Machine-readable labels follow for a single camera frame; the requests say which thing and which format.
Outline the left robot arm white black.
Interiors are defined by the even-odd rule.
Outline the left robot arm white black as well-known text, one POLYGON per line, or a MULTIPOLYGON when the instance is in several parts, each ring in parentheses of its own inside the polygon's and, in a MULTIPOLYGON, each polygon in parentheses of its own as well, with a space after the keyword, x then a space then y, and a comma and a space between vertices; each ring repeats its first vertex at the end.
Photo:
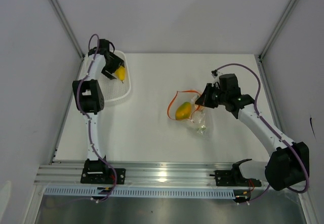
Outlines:
POLYGON ((85 75, 72 82, 77 110, 82 114, 88 142, 88 156, 84 175, 91 176, 98 183, 109 180, 112 167, 106 160, 99 139, 99 117, 104 109, 104 96, 99 85, 99 77, 117 80, 116 71, 124 67, 125 62, 115 55, 114 44, 106 39, 97 39, 97 45, 89 48, 87 58, 90 64, 85 75))

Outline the left aluminium frame post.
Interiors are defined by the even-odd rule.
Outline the left aluminium frame post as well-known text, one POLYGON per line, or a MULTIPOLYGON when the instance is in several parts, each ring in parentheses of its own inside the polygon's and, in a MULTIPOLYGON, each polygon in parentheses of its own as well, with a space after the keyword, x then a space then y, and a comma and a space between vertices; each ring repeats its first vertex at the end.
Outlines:
POLYGON ((59 0, 48 0, 56 17, 58 18, 63 30, 65 31, 65 34, 67 35, 67 38, 71 42, 74 50, 76 51, 78 57, 83 58, 84 53, 81 49, 81 46, 70 26, 70 23, 68 22, 66 15, 59 3, 59 0))

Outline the white cauliflower with green leaves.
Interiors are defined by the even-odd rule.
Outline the white cauliflower with green leaves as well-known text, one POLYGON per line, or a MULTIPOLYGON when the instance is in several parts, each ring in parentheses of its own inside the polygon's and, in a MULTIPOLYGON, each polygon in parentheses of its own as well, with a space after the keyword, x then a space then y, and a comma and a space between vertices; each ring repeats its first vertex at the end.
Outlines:
POLYGON ((205 113, 196 111, 191 117, 189 126, 197 134, 204 135, 207 131, 205 113))

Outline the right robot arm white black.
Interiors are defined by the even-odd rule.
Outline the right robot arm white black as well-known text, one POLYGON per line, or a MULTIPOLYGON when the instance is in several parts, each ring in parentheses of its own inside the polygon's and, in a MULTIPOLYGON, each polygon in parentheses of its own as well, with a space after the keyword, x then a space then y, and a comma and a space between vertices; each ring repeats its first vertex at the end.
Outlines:
POLYGON ((234 164, 237 169, 231 173, 236 185, 243 185, 250 178, 266 181, 276 191, 291 189, 293 185, 305 182, 301 190, 309 188, 309 148, 294 142, 275 126, 269 124, 257 109, 252 96, 242 94, 235 74, 218 76, 214 83, 208 83, 196 105, 225 109, 246 125, 267 150, 268 162, 245 159, 234 164))

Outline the clear zip bag orange zipper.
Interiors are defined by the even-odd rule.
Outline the clear zip bag orange zipper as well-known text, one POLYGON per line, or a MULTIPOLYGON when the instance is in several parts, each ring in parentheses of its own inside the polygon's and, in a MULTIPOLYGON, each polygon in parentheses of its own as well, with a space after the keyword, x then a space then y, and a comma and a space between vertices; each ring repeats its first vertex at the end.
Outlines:
POLYGON ((168 107, 167 107, 167 117, 170 120, 172 120, 174 122, 178 122, 181 125, 185 126, 191 132, 195 132, 194 130, 192 130, 190 128, 189 124, 190 124, 190 120, 191 120, 192 115, 195 113, 195 111, 194 111, 194 103, 200 96, 201 96, 201 93, 199 91, 193 90, 193 89, 177 91, 175 93, 174 97, 172 98, 171 102, 169 103, 168 107), (181 104, 183 104, 184 102, 190 102, 191 103, 191 116, 188 119, 176 120, 175 119, 175 112, 176 112, 177 108, 181 104))

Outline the yellow orange round fruit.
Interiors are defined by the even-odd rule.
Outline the yellow orange round fruit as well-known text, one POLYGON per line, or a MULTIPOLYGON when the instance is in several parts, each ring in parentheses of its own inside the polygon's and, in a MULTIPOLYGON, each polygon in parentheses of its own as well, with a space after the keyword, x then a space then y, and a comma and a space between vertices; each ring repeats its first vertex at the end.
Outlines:
POLYGON ((115 71, 115 76, 123 83, 126 78, 126 69, 122 65, 115 71))

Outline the aluminium frame post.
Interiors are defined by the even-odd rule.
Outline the aluminium frame post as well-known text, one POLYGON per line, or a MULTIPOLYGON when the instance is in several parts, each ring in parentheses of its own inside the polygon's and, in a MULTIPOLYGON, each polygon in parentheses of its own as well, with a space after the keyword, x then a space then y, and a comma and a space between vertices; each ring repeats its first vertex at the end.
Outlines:
POLYGON ((274 45, 276 39, 279 37, 282 29, 284 28, 288 19, 292 15, 298 2, 299 2, 299 0, 288 0, 288 3, 286 4, 285 8, 283 9, 283 12, 281 13, 278 21, 276 22, 274 29, 272 30, 269 38, 267 39, 263 49, 261 50, 261 52, 258 56, 260 62, 263 62, 263 60, 265 59, 265 56, 270 51, 271 47, 274 45))
POLYGON ((63 30, 65 31, 65 34, 67 35, 67 38, 71 42, 74 50, 76 51, 78 57, 83 58, 84 53, 81 49, 81 46, 70 26, 70 23, 68 22, 66 15, 59 3, 59 0, 48 0, 56 17, 58 18, 63 30))

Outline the white perforated plastic basket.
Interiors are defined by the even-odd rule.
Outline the white perforated plastic basket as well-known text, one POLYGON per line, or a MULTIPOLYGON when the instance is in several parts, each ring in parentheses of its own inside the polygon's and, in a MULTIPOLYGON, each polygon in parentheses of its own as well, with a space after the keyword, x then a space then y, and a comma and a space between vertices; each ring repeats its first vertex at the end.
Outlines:
POLYGON ((78 80, 83 79, 89 74, 87 80, 97 80, 99 88, 102 92, 103 99, 106 106, 116 105, 124 102, 131 93, 130 73, 128 72, 127 57, 122 51, 115 51, 114 55, 124 61, 125 78, 120 80, 115 78, 113 80, 106 77, 99 69, 105 65, 105 58, 103 55, 94 55, 94 50, 91 50, 85 55, 83 59, 81 72, 78 80))

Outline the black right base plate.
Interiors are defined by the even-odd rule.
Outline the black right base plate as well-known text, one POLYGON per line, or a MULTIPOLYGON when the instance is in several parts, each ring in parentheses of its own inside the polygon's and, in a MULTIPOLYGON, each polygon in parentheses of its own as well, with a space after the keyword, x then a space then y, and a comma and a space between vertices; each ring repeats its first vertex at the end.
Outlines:
POLYGON ((244 178, 238 170, 215 170, 213 174, 216 186, 261 187, 261 181, 253 178, 244 178))

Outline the orange fruit with leaf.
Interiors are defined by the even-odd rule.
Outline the orange fruit with leaf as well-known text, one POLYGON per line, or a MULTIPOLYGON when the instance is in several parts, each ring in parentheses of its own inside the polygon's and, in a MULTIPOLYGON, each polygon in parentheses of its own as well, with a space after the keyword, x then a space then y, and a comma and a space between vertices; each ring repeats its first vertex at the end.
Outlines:
POLYGON ((194 103, 194 111, 202 111, 202 110, 204 110, 203 106, 194 103))

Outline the aluminium mounting rail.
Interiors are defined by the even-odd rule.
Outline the aluminium mounting rail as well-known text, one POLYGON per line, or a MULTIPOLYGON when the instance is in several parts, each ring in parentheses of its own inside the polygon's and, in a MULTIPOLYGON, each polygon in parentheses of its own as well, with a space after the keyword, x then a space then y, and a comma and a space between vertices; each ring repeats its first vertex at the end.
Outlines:
MULTIPOLYGON (((114 168, 126 169, 124 186, 144 188, 215 188, 211 176, 216 170, 229 170, 230 163, 141 163, 113 162, 114 168)), ((63 161, 40 165, 35 185, 81 185, 84 162, 63 161)))

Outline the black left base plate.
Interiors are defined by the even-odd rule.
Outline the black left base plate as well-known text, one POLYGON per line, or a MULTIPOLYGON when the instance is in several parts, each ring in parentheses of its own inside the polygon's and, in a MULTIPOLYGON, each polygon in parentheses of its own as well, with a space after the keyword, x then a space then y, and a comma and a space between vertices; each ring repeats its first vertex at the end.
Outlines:
POLYGON ((111 168, 104 170, 86 170, 83 169, 80 182, 83 184, 125 184, 126 169, 111 168))

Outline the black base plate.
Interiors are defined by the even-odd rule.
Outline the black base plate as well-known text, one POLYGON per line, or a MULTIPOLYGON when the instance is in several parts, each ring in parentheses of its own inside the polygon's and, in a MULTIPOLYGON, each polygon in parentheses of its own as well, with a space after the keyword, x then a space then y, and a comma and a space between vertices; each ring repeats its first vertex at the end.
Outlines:
POLYGON ((86 170, 83 169, 80 182, 83 184, 125 184, 126 169, 111 168, 104 170, 86 170))
POLYGON ((215 170, 213 174, 216 186, 261 187, 261 181, 253 178, 244 178, 238 170, 215 170))

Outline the right aluminium frame post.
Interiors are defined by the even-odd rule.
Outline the right aluminium frame post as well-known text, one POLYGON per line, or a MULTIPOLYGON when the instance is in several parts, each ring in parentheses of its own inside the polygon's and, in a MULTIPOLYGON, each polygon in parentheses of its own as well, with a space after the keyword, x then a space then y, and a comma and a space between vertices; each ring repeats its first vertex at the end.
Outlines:
POLYGON ((272 30, 269 38, 267 39, 263 49, 261 50, 261 52, 258 56, 260 62, 263 62, 263 60, 265 59, 265 56, 270 51, 271 47, 274 45, 276 39, 279 37, 282 29, 284 28, 288 19, 292 15, 298 2, 299 2, 299 0, 288 0, 288 3, 286 4, 285 8, 283 9, 283 12, 281 13, 278 21, 276 22, 274 29, 272 30))

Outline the green orange mango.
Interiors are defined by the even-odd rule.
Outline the green orange mango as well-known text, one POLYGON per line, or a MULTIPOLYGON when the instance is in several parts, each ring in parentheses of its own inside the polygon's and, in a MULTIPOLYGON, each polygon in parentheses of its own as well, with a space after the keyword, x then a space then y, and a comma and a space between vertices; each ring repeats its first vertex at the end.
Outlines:
POLYGON ((175 112, 175 119, 176 120, 183 120, 188 119, 191 116, 191 103, 190 102, 184 102, 181 104, 176 112, 175 112))

